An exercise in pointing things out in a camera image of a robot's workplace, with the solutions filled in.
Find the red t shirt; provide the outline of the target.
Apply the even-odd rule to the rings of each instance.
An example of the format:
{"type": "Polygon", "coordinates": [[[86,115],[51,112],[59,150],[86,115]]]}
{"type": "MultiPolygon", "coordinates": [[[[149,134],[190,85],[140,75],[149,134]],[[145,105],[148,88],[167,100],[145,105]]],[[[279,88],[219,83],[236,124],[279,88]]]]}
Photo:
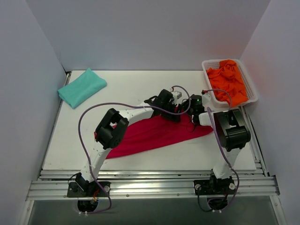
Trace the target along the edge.
{"type": "Polygon", "coordinates": [[[189,116],[180,115],[180,122],[156,116],[134,123],[127,128],[120,145],[112,149],[106,159],[120,158],[171,146],[206,136],[213,131],[212,127],[201,125],[195,125],[192,129],[189,121],[189,116]]]}

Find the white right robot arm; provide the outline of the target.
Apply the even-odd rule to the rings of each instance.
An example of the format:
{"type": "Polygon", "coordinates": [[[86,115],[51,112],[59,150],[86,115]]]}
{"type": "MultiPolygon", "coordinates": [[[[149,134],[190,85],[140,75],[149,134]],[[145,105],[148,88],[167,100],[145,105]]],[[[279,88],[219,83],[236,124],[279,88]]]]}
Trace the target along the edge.
{"type": "Polygon", "coordinates": [[[213,128],[221,156],[212,169],[213,179],[208,182],[211,192],[217,194],[225,188],[223,179],[229,178],[241,150],[250,142],[251,134],[240,109],[214,112],[204,109],[206,95],[192,95],[183,101],[183,110],[192,117],[195,125],[213,128]]]}

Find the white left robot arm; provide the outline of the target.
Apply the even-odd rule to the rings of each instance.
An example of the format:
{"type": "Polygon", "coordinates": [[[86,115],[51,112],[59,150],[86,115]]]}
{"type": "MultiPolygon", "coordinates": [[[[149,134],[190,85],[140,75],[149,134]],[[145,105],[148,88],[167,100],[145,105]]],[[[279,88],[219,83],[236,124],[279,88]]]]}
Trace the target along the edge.
{"type": "Polygon", "coordinates": [[[86,147],[83,147],[87,163],[75,178],[78,192],[83,196],[90,196],[94,193],[93,182],[101,166],[110,151],[120,145],[130,125],[160,115],[170,116],[171,120],[179,121],[180,107],[177,106],[177,100],[181,97],[180,91],[170,92],[163,89],[158,96],[130,107],[129,110],[109,109],[95,129],[92,153],[89,154],[86,147]]]}

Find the orange t shirts pile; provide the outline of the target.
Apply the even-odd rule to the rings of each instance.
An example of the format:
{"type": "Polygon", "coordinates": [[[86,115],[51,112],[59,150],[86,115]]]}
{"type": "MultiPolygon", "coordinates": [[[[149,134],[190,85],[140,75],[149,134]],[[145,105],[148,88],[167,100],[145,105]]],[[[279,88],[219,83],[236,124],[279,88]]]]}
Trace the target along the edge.
{"type": "Polygon", "coordinates": [[[238,65],[233,60],[222,60],[218,69],[206,70],[216,99],[236,107],[246,101],[248,96],[238,65]]]}

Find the white plastic basket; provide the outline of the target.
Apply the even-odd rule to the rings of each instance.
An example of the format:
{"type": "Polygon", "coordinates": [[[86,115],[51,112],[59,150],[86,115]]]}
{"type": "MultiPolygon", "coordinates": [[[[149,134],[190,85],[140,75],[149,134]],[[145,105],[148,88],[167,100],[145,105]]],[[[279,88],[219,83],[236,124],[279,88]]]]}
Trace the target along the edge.
{"type": "MultiPolygon", "coordinates": [[[[255,90],[255,86],[251,80],[251,77],[248,75],[247,73],[247,70],[245,69],[245,67],[242,65],[242,63],[237,60],[237,59],[231,59],[233,61],[235,61],[238,65],[238,69],[240,71],[240,74],[241,74],[241,77],[242,77],[242,80],[245,84],[245,87],[246,87],[246,92],[247,92],[247,97],[248,97],[248,101],[240,104],[240,105],[237,105],[237,106],[244,106],[246,104],[249,104],[249,103],[253,103],[253,102],[256,102],[258,100],[258,95],[256,93],[256,90],[255,90]]],[[[203,68],[203,72],[204,72],[204,76],[205,76],[205,79],[206,79],[206,82],[208,84],[208,87],[209,89],[213,89],[211,84],[210,84],[210,81],[208,79],[208,75],[207,75],[207,72],[206,70],[208,70],[209,68],[212,68],[212,69],[218,69],[219,68],[219,63],[220,61],[222,61],[221,59],[217,59],[217,60],[205,60],[202,62],[202,68],[203,68]]],[[[216,102],[216,104],[219,106],[219,107],[226,107],[228,106],[228,103],[226,102],[221,102],[221,101],[218,101],[216,99],[216,96],[214,94],[214,89],[213,89],[213,92],[211,93],[212,95],[212,98],[213,100],[216,102]]]]}

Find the folded teal t shirt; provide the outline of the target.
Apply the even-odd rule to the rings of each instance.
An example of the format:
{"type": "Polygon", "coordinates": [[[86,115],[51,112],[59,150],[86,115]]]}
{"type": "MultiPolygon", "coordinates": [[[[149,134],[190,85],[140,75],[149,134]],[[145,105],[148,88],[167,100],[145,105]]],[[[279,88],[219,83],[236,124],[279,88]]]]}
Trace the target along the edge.
{"type": "Polygon", "coordinates": [[[72,109],[107,86],[107,82],[90,68],[68,85],[58,89],[59,97],[72,109]]]}

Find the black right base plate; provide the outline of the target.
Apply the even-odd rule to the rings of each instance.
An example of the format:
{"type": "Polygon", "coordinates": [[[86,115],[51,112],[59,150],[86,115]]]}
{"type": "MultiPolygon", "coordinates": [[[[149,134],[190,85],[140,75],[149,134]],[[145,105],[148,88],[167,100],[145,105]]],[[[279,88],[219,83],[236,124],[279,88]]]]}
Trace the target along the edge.
{"type": "Polygon", "coordinates": [[[236,186],[232,178],[194,180],[193,183],[196,195],[233,195],[236,191],[236,186]]]}

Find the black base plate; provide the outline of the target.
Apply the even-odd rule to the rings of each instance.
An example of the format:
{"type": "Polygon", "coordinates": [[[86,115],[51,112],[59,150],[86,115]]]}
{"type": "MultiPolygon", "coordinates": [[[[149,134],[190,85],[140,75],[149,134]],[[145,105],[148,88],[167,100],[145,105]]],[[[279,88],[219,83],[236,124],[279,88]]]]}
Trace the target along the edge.
{"type": "Polygon", "coordinates": [[[233,195],[236,191],[236,186],[232,178],[194,180],[193,183],[196,195],[233,195]]]}
{"type": "Polygon", "coordinates": [[[106,197],[104,191],[95,182],[83,182],[83,188],[75,181],[68,182],[67,197],[106,197]]]}

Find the aluminium frame rails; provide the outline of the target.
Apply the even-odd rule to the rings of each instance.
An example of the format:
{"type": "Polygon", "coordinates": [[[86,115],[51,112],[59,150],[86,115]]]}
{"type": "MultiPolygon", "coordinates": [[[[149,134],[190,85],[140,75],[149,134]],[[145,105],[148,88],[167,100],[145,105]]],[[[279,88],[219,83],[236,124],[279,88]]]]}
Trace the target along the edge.
{"type": "Polygon", "coordinates": [[[239,155],[239,191],[223,212],[205,213],[197,205],[194,181],[208,178],[219,156],[213,134],[133,156],[109,159],[99,178],[111,184],[112,208],[80,214],[67,197],[67,180],[85,164],[77,139],[82,112],[101,102],[137,105],[173,85],[191,94],[208,88],[203,71],[102,71],[107,87],[76,109],[62,103],[37,181],[31,183],[22,225],[225,224],[284,225],[276,178],[269,176],[256,139],[239,155]]]}

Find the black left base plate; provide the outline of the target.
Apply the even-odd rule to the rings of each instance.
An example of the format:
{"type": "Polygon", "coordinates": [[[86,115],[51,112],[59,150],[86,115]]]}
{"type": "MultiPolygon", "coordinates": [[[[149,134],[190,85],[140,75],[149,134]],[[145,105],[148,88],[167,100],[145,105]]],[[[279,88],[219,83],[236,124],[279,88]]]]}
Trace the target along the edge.
{"type": "Polygon", "coordinates": [[[68,182],[67,197],[106,197],[104,191],[95,182],[83,182],[83,188],[75,181],[68,182]]]}

